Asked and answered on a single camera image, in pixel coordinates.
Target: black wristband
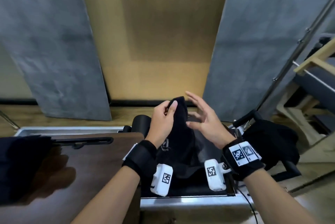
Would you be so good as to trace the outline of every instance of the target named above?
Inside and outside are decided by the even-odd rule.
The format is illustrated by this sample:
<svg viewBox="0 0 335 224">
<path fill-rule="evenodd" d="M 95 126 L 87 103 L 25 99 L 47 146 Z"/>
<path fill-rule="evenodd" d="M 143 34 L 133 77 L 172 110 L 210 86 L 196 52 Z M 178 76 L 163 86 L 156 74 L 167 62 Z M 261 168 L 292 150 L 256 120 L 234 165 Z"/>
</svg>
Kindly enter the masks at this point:
<svg viewBox="0 0 335 224">
<path fill-rule="evenodd" d="M 229 147 L 235 146 L 241 142 L 243 142 L 243 139 L 241 137 L 238 137 L 236 140 L 227 144 L 222 150 L 221 157 L 221 161 L 226 163 L 228 167 L 232 169 L 233 178 L 237 181 L 243 181 L 248 175 L 264 167 L 264 164 L 259 159 L 242 166 L 237 165 L 235 158 L 229 150 Z"/>
<path fill-rule="evenodd" d="M 141 178 L 151 177 L 157 168 L 156 154 L 157 149 L 153 143 L 148 140 L 142 140 L 128 153 L 122 167 L 130 167 Z"/>
</svg>

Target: wrist strap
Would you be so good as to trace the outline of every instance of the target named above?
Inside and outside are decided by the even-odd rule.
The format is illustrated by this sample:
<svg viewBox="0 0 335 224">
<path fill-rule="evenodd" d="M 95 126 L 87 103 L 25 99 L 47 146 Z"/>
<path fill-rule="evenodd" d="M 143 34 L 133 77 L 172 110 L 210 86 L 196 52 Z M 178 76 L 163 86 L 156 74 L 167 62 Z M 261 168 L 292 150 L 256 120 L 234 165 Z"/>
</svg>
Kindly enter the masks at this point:
<svg viewBox="0 0 335 224">
<path fill-rule="evenodd" d="M 151 177 L 156 173 L 157 149 L 148 140 L 142 140 L 126 155 L 123 166 L 130 167 L 140 177 Z"/>
<path fill-rule="evenodd" d="M 264 167 L 260 158 L 249 142 L 238 137 L 223 148 L 221 161 L 231 168 L 235 180 L 242 181 Z"/>
</svg>

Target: person's left hand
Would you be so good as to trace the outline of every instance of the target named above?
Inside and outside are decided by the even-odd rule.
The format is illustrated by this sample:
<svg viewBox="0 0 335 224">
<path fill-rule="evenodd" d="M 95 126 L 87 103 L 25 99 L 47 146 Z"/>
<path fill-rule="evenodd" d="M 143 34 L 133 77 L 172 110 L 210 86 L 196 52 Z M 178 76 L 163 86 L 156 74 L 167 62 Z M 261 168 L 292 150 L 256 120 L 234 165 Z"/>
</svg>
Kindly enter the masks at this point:
<svg viewBox="0 0 335 224">
<path fill-rule="evenodd" d="M 170 101 L 165 101 L 153 109 L 150 130 L 145 140 L 149 140 L 156 148 L 163 144 L 172 130 L 173 115 L 176 111 L 178 102 L 175 100 L 171 104 L 169 110 L 167 110 L 169 103 Z"/>
</svg>

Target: black baseboard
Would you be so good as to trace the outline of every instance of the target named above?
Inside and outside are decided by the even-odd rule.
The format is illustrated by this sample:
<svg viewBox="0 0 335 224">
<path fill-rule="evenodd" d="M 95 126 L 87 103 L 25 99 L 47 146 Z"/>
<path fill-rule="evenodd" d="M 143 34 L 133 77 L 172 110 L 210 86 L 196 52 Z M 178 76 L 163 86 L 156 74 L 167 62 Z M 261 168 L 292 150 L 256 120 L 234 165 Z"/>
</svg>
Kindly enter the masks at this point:
<svg viewBox="0 0 335 224">
<path fill-rule="evenodd" d="M 111 100 L 110 107 L 156 107 L 164 100 Z M 37 105 L 33 99 L 0 99 L 4 105 Z M 187 107 L 196 107 L 192 102 L 186 101 Z"/>
</svg>

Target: person's right hand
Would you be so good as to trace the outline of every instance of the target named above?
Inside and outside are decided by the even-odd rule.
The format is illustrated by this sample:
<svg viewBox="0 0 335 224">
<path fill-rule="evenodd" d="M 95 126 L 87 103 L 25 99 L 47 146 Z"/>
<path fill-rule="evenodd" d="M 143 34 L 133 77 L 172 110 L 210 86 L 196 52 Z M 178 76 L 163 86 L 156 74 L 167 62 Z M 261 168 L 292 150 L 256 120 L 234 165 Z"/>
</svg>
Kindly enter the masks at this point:
<svg viewBox="0 0 335 224">
<path fill-rule="evenodd" d="M 236 139 L 226 130 L 215 111 L 201 97 L 188 91 L 186 91 L 186 95 L 198 107 L 201 113 L 188 112 L 190 116 L 194 116 L 201 121 L 201 123 L 186 122 L 189 128 L 199 130 L 205 138 L 213 142 L 219 149 L 222 149 L 225 145 Z"/>
</svg>

